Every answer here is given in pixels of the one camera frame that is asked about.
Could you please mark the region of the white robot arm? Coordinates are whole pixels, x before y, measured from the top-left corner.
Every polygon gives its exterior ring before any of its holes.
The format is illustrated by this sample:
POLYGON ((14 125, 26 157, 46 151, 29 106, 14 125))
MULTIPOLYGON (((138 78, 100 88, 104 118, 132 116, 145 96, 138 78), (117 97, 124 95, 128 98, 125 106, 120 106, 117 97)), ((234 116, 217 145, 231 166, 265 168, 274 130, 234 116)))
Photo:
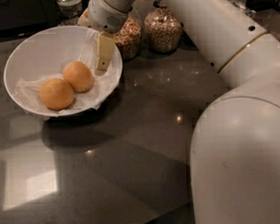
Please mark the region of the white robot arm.
POLYGON ((195 224, 280 224, 280 42, 228 0, 162 0, 229 90, 192 133, 195 224))

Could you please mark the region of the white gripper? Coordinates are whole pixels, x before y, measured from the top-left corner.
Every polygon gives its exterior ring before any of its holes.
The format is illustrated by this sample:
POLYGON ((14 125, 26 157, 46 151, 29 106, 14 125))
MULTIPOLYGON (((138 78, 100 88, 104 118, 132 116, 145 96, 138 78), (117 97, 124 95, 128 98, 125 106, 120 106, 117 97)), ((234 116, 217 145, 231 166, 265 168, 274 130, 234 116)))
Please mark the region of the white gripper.
POLYGON ((87 9, 79 17, 80 27, 91 27, 101 31, 96 38, 96 69, 106 71, 115 49, 112 33, 119 32, 128 15, 110 7, 104 0, 89 0, 87 9))

